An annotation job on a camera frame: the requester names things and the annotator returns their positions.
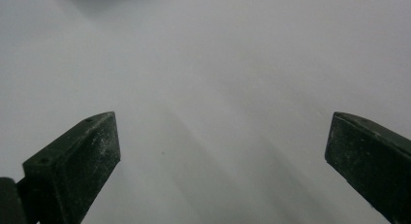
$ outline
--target dark object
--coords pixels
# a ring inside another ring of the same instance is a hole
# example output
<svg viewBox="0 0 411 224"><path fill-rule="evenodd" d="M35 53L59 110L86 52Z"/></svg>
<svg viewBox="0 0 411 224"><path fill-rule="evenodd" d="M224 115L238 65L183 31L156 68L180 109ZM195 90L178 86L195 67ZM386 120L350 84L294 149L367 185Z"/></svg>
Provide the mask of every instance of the dark object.
<svg viewBox="0 0 411 224"><path fill-rule="evenodd" d="M392 223L411 223L411 141L336 112L326 160Z"/></svg>
<svg viewBox="0 0 411 224"><path fill-rule="evenodd" d="M114 112L91 116L0 178L0 223L77 224L120 161Z"/></svg>

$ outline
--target white background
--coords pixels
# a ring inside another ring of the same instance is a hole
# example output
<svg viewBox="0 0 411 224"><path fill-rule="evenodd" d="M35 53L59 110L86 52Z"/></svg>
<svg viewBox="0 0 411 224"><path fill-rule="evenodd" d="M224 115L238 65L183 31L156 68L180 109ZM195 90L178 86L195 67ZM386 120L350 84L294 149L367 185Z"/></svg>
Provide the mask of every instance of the white background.
<svg viewBox="0 0 411 224"><path fill-rule="evenodd" d="M335 111L411 135L411 0L0 0L0 176L115 111L83 223L388 223L324 160Z"/></svg>

